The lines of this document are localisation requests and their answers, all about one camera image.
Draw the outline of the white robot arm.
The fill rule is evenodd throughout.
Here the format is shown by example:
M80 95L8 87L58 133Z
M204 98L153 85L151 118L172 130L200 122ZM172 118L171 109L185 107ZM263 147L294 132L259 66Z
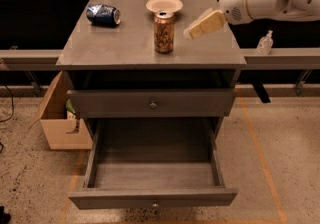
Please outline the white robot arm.
M196 39L232 25L249 24L254 20L317 21L320 0L219 0L216 9L209 8L183 32L186 39Z

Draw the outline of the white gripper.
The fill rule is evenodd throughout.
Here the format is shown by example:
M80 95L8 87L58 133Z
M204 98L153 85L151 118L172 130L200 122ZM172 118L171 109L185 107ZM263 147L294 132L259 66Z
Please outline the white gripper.
M221 29L226 20L232 25L248 24L253 21L249 14L248 0L219 0L220 10L204 11L184 31L186 39L196 39Z

